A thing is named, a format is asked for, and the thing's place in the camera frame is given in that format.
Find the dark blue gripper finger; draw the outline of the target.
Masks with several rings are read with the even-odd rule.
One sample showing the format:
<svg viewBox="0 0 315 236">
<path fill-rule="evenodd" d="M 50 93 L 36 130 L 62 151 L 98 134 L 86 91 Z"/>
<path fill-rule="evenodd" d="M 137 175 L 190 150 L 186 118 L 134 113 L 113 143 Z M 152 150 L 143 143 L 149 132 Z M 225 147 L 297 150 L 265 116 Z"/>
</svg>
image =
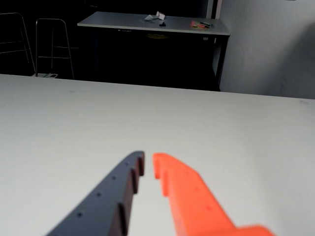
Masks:
<svg viewBox="0 0 315 236">
<path fill-rule="evenodd" d="M 126 236 L 145 153 L 126 156 L 48 235 Z"/>
</svg>

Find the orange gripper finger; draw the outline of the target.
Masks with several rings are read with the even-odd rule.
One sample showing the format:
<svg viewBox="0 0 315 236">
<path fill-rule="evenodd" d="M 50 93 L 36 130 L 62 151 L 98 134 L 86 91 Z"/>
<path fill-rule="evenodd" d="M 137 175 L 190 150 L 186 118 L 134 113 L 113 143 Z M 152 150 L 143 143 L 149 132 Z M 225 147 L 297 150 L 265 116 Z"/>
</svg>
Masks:
<svg viewBox="0 0 315 236">
<path fill-rule="evenodd" d="M 270 236 L 260 225 L 236 227 L 201 176 L 166 153 L 153 155 L 155 178 L 167 197 L 178 236 Z"/>
</svg>

